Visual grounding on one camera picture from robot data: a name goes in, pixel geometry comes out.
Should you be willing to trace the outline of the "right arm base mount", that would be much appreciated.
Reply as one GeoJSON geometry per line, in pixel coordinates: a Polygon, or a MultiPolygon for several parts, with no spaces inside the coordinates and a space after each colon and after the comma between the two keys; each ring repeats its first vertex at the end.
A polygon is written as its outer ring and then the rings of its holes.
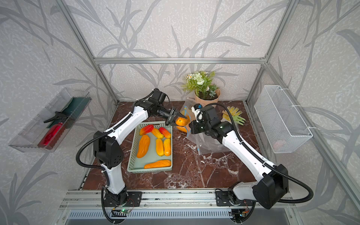
{"type": "Polygon", "coordinates": [[[240,200],[233,191],[225,191],[219,188],[215,189],[215,199],[217,206],[253,206],[255,204],[252,200],[240,200]]]}

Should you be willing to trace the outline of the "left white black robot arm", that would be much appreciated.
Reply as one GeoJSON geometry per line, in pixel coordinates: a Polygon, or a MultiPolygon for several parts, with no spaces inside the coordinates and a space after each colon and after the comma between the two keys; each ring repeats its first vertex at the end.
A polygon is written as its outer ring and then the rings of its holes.
{"type": "Polygon", "coordinates": [[[178,118],[186,116],[175,108],[166,109],[162,104],[152,103],[149,100],[138,100],[132,110],[105,132],[96,132],[92,140],[85,143],[76,154],[76,162],[84,168],[100,169],[106,178],[106,189],[115,197],[126,194],[126,185],[123,181],[121,163],[124,152],[121,144],[125,138],[143,121],[151,116],[162,117],[166,125],[176,126],[178,118]],[[101,165],[89,165],[80,160],[80,155],[90,144],[93,144],[94,156],[101,165]]]}

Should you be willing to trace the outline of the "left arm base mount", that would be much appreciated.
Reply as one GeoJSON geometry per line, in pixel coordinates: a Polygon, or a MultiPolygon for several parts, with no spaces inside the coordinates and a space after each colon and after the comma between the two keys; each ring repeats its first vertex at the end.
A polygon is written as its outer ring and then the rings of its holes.
{"type": "Polygon", "coordinates": [[[125,206],[125,207],[139,207],[142,199],[141,191],[129,191],[121,192],[117,195],[108,192],[104,195],[102,205],[104,207],[115,207],[115,206],[125,206]]]}

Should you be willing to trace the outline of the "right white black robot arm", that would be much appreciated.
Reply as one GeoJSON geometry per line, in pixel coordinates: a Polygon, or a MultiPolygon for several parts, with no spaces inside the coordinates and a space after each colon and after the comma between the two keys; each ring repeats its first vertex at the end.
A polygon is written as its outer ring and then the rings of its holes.
{"type": "Polygon", "coordinates": [[[288,175],[288,170],[282,164],[275,165],[254,150],[227,121],[210,127],[206,122],[192,121],[189,124],[192,134],[205,133],[217,139],[231,150],[250,170],[256,179],[254,184],[237,184],[232,188],[239,200],[252,200],[260,203],[265,209],[271,209],[276,203],[305,203],[310,201],[313,190],[305,183],[288,175]],[[306,197],[300,199],[282,199],[289,190],[289,181],[308,191],[306,197]]]}

